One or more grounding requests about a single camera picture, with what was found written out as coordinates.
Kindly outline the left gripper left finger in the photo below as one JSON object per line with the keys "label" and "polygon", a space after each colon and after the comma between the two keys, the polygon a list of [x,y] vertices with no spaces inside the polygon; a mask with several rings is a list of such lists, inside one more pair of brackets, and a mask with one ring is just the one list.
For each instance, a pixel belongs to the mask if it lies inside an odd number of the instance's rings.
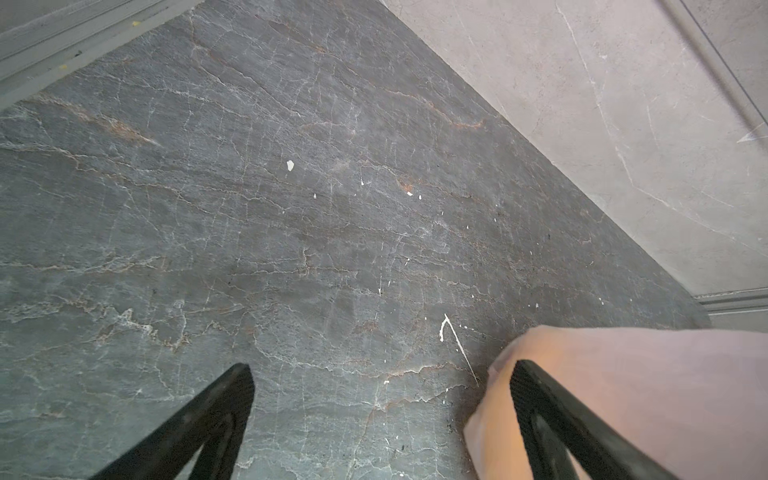
{"label": "left gripper left finger", "polygon": [[95,479],[174,479],[194,460],[191,479],[232,477],[254,400],[250,367],[236,363]]}

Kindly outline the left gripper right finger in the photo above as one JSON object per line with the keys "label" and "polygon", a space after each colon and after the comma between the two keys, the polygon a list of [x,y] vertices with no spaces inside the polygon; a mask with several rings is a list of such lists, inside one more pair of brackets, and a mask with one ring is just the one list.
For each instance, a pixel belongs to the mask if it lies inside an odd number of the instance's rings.
{"label": "left gripper right finger", "polygon": [[516,362],[513,400],[535,479],[673,479],[531,360]]}

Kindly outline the pink plastic bag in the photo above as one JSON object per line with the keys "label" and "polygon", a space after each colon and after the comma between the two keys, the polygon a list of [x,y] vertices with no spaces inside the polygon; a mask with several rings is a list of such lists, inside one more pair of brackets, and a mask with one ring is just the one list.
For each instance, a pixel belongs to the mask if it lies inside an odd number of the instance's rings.
{"label": "pink plastic bag", "polygon": [[510,393],[530,360],[681,479],[767,475],[767,337],[729,330],[537,326],[489,367],[464,438],[482,479],[528,479]]}

